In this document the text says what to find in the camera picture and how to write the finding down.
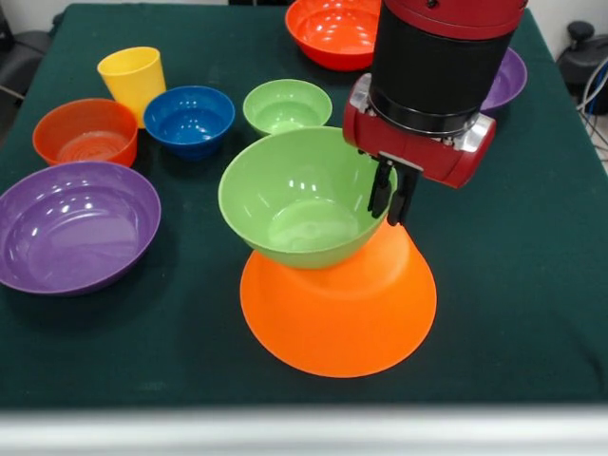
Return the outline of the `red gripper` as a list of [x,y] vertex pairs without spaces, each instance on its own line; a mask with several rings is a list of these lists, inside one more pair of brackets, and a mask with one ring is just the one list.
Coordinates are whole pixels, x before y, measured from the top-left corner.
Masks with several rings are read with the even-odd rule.
[[389,206],[390,226],[406,226],[419,170],[429,180],[460,188],[475,174],[495,132],[496,121],[480,115],[469,130],[450,140],[425,137],[393,126],[351,102],[346,103],[343,118],[347,143],[374,158],[407,165],[396,168],[398,185],[391,200],[392,166],[388,161],[379,161],[376,167],[368,211],[379,219]]

